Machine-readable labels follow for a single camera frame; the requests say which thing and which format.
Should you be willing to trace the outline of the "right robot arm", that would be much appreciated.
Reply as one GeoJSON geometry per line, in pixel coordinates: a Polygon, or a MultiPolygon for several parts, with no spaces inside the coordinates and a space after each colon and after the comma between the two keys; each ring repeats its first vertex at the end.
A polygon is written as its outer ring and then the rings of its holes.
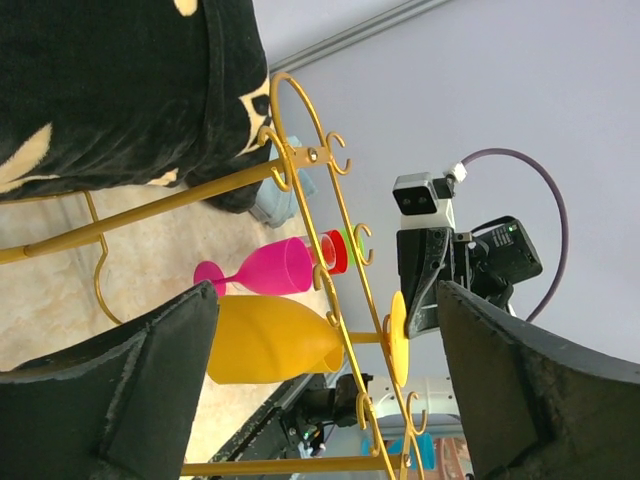
{"type": "MultiPolygon", "coordinates": [[[[410,339],[439,328],[438,284],[453,281],[483,300],[507,311],[514,286],[540,275],[539,256],[521,225],[505,216],[488,222],[469,233],[450,228],[401,230],[397,233],[398,267],[401,292],[407,305],[404,330],[410,339]]],[[[518,369],[520,359],[513,357],[508,379],[474,381],[456,369],[452,377],[425,377],[409,381],[401,392],[418,394],[420,408],[429,415],[457,418],[459,406],[455,389],[463,388],[464,411],[473,400],[485,405],[496,400],[500,408],[524,412],[534,426],[539,407],[532,387],[518,369]]]]}

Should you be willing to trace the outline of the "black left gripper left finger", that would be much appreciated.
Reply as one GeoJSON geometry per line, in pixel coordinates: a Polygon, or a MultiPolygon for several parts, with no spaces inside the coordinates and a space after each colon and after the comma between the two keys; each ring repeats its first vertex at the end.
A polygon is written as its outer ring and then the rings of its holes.
{"type": "Polygon", "coordinates": [[[2,478],[178,478],[217,317],[217,293],[203,282],[2,372],[2,478]]]}

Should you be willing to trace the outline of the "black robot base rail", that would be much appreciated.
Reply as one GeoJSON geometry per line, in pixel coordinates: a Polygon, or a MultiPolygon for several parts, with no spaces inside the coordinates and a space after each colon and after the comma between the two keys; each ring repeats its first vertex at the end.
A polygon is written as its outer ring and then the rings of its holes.
{"type": "Polygon", "coordinates": [[[213,455],[211,462],[297,458],[325,440],[329,427],[358,423],[351,373],[304,374],[283,382],[213,455]]]}

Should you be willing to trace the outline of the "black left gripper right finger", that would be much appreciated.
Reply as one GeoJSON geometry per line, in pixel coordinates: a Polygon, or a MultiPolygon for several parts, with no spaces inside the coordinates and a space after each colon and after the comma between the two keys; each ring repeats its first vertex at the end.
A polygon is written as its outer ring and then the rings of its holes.
{"type": "Polygon", "coordinates": [[[453,282],[438,316],[478,479],[636,479],[639,366],[515,318],[453,282]]]}

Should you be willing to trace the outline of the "pink plastic wine glass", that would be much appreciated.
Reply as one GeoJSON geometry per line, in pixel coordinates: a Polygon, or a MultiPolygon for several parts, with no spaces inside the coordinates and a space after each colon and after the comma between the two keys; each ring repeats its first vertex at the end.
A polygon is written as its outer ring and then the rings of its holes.
{"type": "Polygon", "coordinates": [[[236,283],[258,295],[283,296],[306,292],[313,282],[314,263],[306,244],[291,237],[261,246],[243,261],[233,275],[225,275],[212,261],[197,265],[193,283],[208,281],[219,296],[236,283]]]}

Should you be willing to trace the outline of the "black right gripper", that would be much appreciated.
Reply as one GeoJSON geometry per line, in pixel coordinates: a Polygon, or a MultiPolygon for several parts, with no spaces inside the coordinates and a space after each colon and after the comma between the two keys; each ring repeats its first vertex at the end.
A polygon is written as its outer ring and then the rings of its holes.
{"type": "Polygon", "coordinates": [[[416,338],[439,327],[436,285],[454,281],[494,306],[511,311],[513,289],[490,284],[480,268],[480,249],[473,248],[469,233],[451,228],[420,228],[397,232],[397,263],[407,317],[405,333],[416,338]]]}

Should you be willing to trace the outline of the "red plastic wine glass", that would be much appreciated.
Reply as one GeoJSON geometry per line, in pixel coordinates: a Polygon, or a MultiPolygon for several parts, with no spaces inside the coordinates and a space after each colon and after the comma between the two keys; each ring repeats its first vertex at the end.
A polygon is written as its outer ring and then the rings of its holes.
{"type": "Polygon", "coordinates": [[[332,229],[321,234],[322,254],[331,275],[340,275],[348,269],[348,254],[343,235],[332,229]]]}

